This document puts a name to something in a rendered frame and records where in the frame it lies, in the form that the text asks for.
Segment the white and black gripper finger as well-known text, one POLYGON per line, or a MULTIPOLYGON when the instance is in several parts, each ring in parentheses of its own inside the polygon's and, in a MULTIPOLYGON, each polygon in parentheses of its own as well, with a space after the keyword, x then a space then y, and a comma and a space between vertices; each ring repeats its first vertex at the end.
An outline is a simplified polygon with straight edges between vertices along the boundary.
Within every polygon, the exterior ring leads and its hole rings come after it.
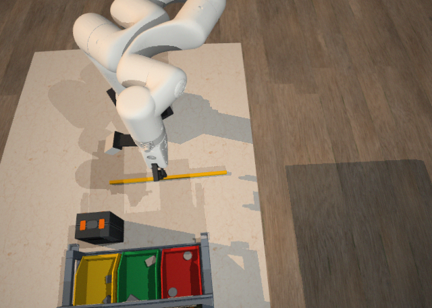
POLYGON ((163 168, 161 170, 158 170, 159 166, 157 163, 152 163, 152 173, 153 173, 153 181, 159 181, 159 179, 163 179, 167 177, 167 174, 163 168))

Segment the grey metal shelf rack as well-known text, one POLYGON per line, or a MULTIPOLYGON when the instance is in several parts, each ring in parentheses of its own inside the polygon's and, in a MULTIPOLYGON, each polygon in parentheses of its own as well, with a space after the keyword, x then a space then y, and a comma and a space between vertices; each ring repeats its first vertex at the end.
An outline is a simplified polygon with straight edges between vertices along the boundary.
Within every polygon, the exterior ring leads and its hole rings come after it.
POLYGON ((178 307, 178 306, 197 305, 197 304, 202 304, 202 308, 214 308, 213 285, 212 285, 212 277, 211 277, 211 262, 210 262, 209 241, 208 241, 210 240, 209 232, 208 233, 201 232, 200 238, 201 238, 200 242, 180 244, 180 245, 165 245, 165 246, 158 246, 158 247, 143 247, 143 248, 135 248, 135 249, 120 249, 120 250, 110 250, 110 251, 94 251, 94 252, 85 252, 85 253, 79 251, 79 245, 77 243, 69 244, 67 246, 68 248, 65 257, 66 259, 65 259, 65 272, 64 272, 64 281, 63 281, 62 306, 56 308, 164 308, 164 307, 178 307), (116 253, 122 254, 122 252, 125 251, 143 251, 143 250, 150 250, 150 249, 160 249, 161 256, 162 256, 163 249, 191 247, 197 245, 199 246, 199 251, 200 251, 200 268, 201 268, 202 292, 203 292, 203 294, 201 295, 171 297, 166 299, 126 301, 120 303, 103 303, 103 304, 99 303, 99 304, 74 305, 74 306, 72 305, 75 260, 77 260, 77 266, 76 266, 76 271, 77 271, 82 256, 104 255, 104 254, 108 255, 108 254, 116 254, 116 253))

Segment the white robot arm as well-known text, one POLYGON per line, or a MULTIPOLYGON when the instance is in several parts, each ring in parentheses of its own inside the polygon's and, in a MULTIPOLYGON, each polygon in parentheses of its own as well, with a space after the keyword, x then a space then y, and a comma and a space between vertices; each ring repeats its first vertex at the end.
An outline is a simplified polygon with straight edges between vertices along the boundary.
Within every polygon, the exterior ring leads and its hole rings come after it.
POLYGON ((75 21, 75 42, 116 92, 117 112, 130 133, 106 137, 104 153, 138 146, 149 153, 164 139, 161 114, 183 94, 187 76, 151 57, 202 46, 225 6, 226 0, 115 0, 111 16, 125 30, 95 13, 75 21), (171 3, 185 3, 173 20, 163 9, 171 3))

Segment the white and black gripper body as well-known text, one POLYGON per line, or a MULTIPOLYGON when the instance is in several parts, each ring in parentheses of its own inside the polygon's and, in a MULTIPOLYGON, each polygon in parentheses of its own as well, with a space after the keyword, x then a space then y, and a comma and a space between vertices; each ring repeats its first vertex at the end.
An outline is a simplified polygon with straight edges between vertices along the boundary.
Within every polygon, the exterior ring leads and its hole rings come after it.
POLYGON ((154 148, 151 147, 150 153, 144 152, 144 149, 142 147, 140 147, 140 150, 146 165, 150 169, 152 168, 152 163, 157 163, 160 168, 166 168, 168 166, 168 147, 166 131, 164 139, 154 148))

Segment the red bin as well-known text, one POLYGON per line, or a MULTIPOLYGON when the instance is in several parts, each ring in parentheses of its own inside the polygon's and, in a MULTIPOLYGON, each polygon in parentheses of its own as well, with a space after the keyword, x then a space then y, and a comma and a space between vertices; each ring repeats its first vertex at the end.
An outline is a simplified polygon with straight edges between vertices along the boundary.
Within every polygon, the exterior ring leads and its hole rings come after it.
POLYGON ((162 299, 171 297, 168 291, 173 287, 178 291, 174 297, 200 295, 203 289, 201 286, 199 246, 163 249, 161 258, 162 299), (192 258, 185 260, 184 253, 189 250, 192 258))

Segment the yellow open bin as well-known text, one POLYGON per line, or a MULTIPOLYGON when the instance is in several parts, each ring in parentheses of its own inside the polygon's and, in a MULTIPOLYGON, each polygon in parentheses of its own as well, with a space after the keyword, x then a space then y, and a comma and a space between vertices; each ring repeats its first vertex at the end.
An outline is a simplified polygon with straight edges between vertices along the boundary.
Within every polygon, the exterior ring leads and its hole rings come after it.
POLYGON ((75 275, 73 305, 103 304, 107 295, 111 296, 112 303, 117 303, 117 271, 121 257, 119 253, 82 256, 75 275), (106 284, 108 275, 112 275, 112 283, 106 284))

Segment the grey round disc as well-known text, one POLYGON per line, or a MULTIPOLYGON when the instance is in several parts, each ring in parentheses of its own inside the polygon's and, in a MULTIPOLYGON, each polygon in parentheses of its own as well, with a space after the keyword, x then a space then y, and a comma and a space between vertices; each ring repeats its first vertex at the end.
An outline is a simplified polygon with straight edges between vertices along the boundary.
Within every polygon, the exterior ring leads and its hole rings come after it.
POLYGON ((177 291, 177 289, 174 288, 174 287, 173 287, 173 288, 170 288, 169 291, 168 291, 168 294, 169 294, 169 296, 171 296, 171 297, 176 296, 177 293, 178 293, 178 291, 177 291))
POLYGON ((192 253, 190 251, 186 251, 184 253, 184 259, 185 260, 190 260, 192 258, 192 253))

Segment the green open bin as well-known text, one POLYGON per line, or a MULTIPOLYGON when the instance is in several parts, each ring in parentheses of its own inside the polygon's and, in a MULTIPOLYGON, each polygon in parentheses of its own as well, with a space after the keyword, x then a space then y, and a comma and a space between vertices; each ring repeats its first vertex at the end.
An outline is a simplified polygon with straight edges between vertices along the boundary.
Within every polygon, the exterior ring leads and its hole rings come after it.
POLYGON ((117 302, 124 302, 130 294, 140 300, 161 299, 161 250, 122 252, 117 271, 117 302), (156 263, 148 267, 145 259, 156 256, 156 263))

